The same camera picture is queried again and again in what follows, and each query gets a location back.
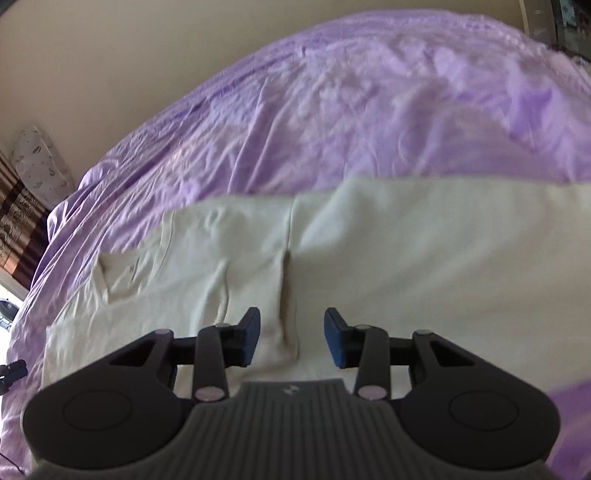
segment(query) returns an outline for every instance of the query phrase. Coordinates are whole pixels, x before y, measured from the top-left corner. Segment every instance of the circular cap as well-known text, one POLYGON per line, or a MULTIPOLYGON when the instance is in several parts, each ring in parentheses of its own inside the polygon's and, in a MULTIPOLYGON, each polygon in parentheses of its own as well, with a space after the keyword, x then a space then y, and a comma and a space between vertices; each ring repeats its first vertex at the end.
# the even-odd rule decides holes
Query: circular cap
POLYGON ((506 396, 493 392, 468 392, 449 405, 453 419, 461 425, 483 432, 502 430, 519 415, 517 406, 506 396))
POLYGON ((201 387, 195 391, 195 398, 199 401, 219 401, 226 394, 219 387, 201 387))
POLYGON ((132 404, 125 396, 108 390, 81 393, 64 406, 64 419, 72 427, 87 432, 107 430, 129 418, 132 404))
POLYGON ((381 400, 388 396, 388 391, 379 385, 365 385, 357 390, 357 395, 365 400, 381 400))

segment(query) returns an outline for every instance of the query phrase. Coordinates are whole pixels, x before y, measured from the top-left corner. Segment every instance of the curtain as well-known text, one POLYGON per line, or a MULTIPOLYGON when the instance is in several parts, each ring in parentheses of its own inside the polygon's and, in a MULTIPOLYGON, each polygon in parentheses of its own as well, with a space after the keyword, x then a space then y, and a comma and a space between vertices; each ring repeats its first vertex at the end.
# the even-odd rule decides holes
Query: curtain
POLYGON ((29 192, 0 152, 0 268, 31 288, 47 249, 49 211, 29 192))

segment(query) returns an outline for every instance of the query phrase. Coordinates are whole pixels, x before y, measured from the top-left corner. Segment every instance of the purple bedsheet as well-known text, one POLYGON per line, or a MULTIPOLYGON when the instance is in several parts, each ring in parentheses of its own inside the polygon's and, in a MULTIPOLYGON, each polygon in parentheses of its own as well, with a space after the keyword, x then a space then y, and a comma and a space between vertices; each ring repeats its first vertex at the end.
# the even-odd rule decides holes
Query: purple bedsheet
MULTIPOLYGON (((31 372, 4 396, 2 453, 31 466, 20 414, 40 385, 45 328, 99 251, 136 246, 164 212, 201 199, 329 189, 354 174, 589 180, 590 93, 562 54, 492 19, 441 11, 333 21, 225 70, 121 141, 51 214, 12 334, 9 359, 31 372)), ((591 387, 556 399, 564 428, 550 463, 581 478, 591 387)))

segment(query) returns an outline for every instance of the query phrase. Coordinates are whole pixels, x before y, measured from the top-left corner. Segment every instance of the grey plastic panel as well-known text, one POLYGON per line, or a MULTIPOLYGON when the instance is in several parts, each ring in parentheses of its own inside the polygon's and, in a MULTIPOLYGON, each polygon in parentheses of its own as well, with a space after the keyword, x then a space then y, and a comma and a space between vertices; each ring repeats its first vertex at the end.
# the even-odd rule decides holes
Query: grey plastic panel
POLYGON ((199 404, 163 450, 109 471, 42 463, 31 480, 557 480, 542 462, 503 472, 448 465, 418 447, 383 402, 342 380, 245 383, 199 404))

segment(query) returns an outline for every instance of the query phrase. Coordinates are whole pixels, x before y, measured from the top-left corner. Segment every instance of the wall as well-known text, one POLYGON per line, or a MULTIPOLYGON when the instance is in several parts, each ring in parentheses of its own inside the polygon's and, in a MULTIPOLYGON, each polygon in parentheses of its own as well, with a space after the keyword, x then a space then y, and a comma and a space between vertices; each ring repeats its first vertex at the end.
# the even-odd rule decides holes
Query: wall
MULTIPOLYGON (((76 179, 199 83, 319 22, 412 0, 18 0, 0 17, 0 143, 35 121, 76 179)), ((522 28, 518 0, 421 0, 522 28)))

